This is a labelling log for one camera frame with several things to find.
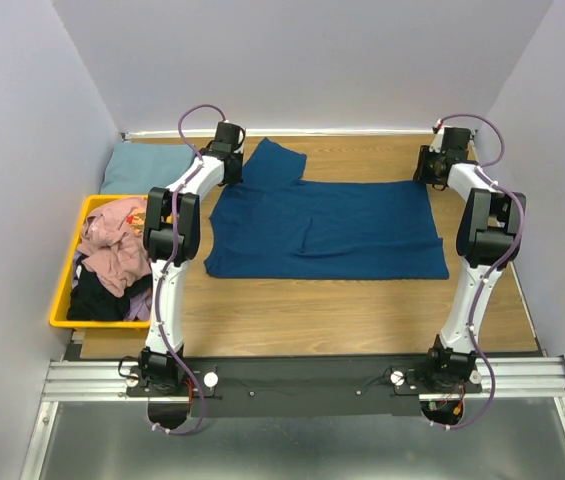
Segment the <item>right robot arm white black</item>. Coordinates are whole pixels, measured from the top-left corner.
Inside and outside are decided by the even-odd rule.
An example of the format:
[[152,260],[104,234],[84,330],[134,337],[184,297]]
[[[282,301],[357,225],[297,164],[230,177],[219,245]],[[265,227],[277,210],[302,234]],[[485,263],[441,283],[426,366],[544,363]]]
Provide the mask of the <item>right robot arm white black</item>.
[[471,380],[490,296],[519,252],[526,197],[500,186],[468,158],[469,129],[438,124],[433,132],[431,145],[420,148],[413,179],[451,189],[465,202],[456,235],[461,259],[456,294],[421,370],[426,388],[442,392]]

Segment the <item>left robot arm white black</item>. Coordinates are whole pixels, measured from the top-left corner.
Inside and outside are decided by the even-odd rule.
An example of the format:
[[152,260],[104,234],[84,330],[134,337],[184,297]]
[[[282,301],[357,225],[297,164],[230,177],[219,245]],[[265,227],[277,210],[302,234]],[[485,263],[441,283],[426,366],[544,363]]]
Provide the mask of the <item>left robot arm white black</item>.
[[201,203],[216,186],[242,181],[246,130],[226,120],[186,172],[147,197],[143,244],[153,280],[150,326],[138,365],[126,377],[133,395],[175,396],[197,390],[183,362],[184,284],[201,240]]

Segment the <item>dark blue t-shirt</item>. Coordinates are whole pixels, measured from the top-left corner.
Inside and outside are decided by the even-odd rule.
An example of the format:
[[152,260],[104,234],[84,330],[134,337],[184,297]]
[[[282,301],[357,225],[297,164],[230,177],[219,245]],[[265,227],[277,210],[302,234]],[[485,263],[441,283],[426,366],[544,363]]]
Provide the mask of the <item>dark blue t-shirt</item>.
[[210,216],[216,278],[446,280],[427,189],[307,181],[304,154],[262,140]]

